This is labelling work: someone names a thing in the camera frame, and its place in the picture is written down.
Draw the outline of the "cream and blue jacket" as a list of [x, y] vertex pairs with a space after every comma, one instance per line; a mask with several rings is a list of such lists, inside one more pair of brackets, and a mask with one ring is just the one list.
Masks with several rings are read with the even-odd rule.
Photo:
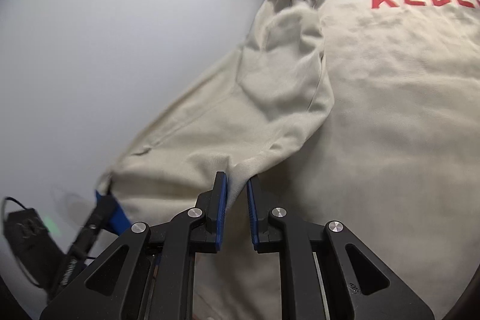
[[196, 319], [279, 319], [243, 186], [345, 223], [443, 318], [479, 265], [479, 0], [265, 0], [240, 46], [99, 180], [168, 221], [229, 181], [224, 245], [198, 260]]

